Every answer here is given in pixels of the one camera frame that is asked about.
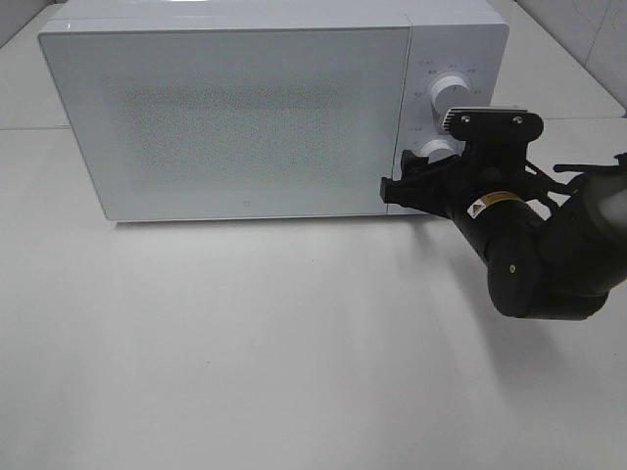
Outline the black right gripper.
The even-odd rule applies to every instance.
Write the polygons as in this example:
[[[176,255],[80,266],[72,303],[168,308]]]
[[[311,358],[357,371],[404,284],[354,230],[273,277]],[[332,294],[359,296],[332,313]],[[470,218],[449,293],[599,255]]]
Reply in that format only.
[[[466,143],[442,159],[403,150],[399,180],[382,178],[386,204],[415,204],[453,222],[464,235],[533,234],[542,225],[528,205],[532,173],[526,143]]]

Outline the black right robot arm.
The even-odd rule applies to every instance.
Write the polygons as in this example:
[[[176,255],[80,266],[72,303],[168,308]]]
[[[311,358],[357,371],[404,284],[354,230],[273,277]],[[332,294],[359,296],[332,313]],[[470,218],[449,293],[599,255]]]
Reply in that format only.
[[[626,279],[626,156],[614,164],[557,164],[566,183],[528,162],[526,145],[466,143],[430,164],[406,153],[392,205],[451,221],[487,268],[504,316],[583,320]]]

